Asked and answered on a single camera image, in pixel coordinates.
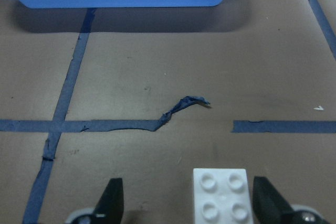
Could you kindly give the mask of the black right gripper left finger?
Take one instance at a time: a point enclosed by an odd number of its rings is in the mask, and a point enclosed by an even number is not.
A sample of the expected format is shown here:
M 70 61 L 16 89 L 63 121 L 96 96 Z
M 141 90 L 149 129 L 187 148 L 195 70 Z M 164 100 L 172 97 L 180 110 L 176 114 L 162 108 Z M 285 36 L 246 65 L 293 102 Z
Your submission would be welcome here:
M 93 223 L 120 224 L 123 217 L 123 180 L 109 180 L 93 211 Z

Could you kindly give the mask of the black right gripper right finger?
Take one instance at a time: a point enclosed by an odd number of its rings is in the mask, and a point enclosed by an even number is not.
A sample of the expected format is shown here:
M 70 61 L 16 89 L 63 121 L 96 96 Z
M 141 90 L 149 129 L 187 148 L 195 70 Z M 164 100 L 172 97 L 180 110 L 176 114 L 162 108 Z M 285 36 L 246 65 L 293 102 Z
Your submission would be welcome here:
M 254 177 L 252 206 L 259 223 L 291 222 L 293 208 L 267 177 Z

